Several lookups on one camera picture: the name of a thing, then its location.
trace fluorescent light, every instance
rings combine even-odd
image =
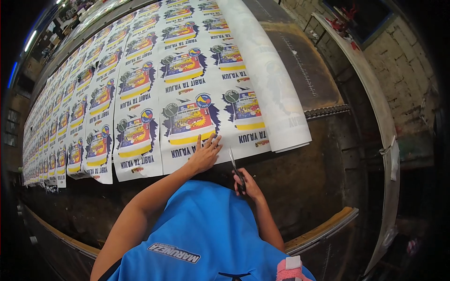
[[[28,40],[27,45],[25,46],[24,51],[28,51],[28,48],[30,47],[31,41],[33,41],[33,38],[36,36],[36,30],[33,32],[33,34],[31,34],[30,40]]]
[[[11,81],[13,80],[13,76],[14,76],[14,72],[16,71],[16,67],[17,67],[17,62],[14,63],[13,71],[11,72],[11,76],[9,77],[8,89],[11,86]]]

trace pink cloth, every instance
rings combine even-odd
[[[300,278],[302,281],[312,281],[311,279],[308,279],[305,275],[302,273],[302,267],[294,268],[286,270],[286,259],[283,259],[278,265],[277,265],[277,279],[276,281],[282,281],[289,278]]]

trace blue shirt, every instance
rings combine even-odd
[[[169,199],[147,241],[126,252],[108,280],[275,281],[286,257],[261,240],[244,199],[218,184],[191,180]]]

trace hand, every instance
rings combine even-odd
[[[259,186],[256,184],[253,177],[247,172],[247,170],[245,168],[240,168],[238,169],[238,171],[244,175],[246,191],[244,191],[243,194],[248,194],[248,196],[250,196],[250,198],[255,202],[259,201],[260,199],[264,199],[264,195],[262,194],[261,189],[259,189]],[[242,184],[242,182],[239,176],[234,173],[234,170],[232,172],[234,174],[234,190],[236,191],[236,195],[239,196],[238,183]]]
[[[189,167],[193,175],[204,172],[214,166],[218,156],[217,154],[222,149],[223,144],[219,145],[219,141],[222,136],[218,136],[214,142],[212,141],[215,134],[212,133],[209,139],[205,142],[202,147],[202,135],[198,135],[197,147],[191,158],[185,166]]]

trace printed logo on shirt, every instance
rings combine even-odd
[[[182,250],[175,246],[167,244],[154,243],[147,250],[160,254],[165,254],[166,256],[173,257],[179,260],[184,260],[190,263],[197,263],[197,261],[200,259],[199,254],[190,253],[186,250]]]

